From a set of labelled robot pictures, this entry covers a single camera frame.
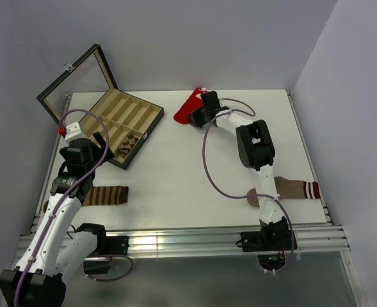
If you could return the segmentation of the red christmas sock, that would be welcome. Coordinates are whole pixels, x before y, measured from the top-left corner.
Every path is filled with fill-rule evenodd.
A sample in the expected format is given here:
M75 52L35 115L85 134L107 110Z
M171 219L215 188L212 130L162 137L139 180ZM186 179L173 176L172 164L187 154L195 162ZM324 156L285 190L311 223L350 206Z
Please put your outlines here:
M189 124L191 121L190 114L203 106L201 94L206 92L206 88L196 88L193 90L185 103L174 114L173 119L181 124Z

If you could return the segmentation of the tan argyle sock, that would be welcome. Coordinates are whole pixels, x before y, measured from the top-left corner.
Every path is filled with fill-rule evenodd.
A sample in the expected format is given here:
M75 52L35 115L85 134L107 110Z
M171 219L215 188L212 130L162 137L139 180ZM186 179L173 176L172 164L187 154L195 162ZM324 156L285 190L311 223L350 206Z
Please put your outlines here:
M120 145L118 146L116 152L117 157L121 159L125 159L131 152L131 150L134 148L134 146L137 144L139 140L139 137L134 134L128 134Z

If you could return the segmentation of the black compartment display box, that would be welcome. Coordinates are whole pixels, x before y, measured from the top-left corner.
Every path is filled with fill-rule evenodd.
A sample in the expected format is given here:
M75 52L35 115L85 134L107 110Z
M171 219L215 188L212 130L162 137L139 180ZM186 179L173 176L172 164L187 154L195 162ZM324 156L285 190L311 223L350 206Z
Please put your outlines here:
M73 64L68 64L37 100L58 122L63 113L74 109L64 122L79 122L91 138L94 132L108 130L111 163L127 169L147 138L164 116L164 109L118 89L108 61L99 44L92 45ZM128 134L139 137L130 154L121 159L117 148Z

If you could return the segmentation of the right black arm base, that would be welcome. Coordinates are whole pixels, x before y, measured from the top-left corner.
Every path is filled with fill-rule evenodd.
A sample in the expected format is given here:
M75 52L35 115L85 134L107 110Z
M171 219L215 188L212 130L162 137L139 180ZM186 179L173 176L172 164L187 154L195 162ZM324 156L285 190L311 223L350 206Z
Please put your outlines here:
M258 256L258 261L264 270L271 273L286 265L286 251L293 255L298 247L294 231L285 217L276 223L262 222L258 231L241 232L236 246L245 253L269 252L268 255Z

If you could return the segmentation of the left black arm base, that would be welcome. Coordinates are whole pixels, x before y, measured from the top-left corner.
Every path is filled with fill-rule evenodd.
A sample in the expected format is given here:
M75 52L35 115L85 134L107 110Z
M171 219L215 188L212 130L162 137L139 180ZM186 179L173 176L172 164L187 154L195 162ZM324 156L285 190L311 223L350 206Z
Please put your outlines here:
M84 273L89 275L107 274L115 260L124 259L118 255L128 255L128 247L128 236L107 236L103 248L92 252L84 261Z

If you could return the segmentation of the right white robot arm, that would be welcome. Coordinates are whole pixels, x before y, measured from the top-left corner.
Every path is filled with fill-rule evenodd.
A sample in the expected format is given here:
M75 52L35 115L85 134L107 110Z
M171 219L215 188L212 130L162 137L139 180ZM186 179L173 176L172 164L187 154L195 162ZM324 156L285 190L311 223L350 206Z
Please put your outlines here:
M251 121L244 117L255 116L256 112L249 107L249 112L232 109L221 104L222 99L215 91L200 94L202 106L190 114L193 124L205 127L202 141L202 163L205 174L211 185L223 196L233 199L252 199L259 202L259 222L264 230L261 244L267 249L275 249L282 242L282 233L275 226L292 228L288 213L279 201L273 176L275 147L264 120ZM206 142L211 127L224 129L236 137L236 146L242 165L253 175L256 193L246 196L229 195L222 191L213 181L206 162Z

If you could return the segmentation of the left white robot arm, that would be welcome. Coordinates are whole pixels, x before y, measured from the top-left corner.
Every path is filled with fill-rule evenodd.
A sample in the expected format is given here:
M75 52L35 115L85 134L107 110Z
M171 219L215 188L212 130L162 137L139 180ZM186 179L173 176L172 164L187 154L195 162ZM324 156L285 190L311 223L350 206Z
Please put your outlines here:
M106 252L105 227L84 223L67 247L63 243L73 218L93 186L95 170L113 157L104 136L90 140L77 133L60 150L63 169L52 183L47 210L31 244L12 270L0 274L8 306L61 306L67 283L91 254Z

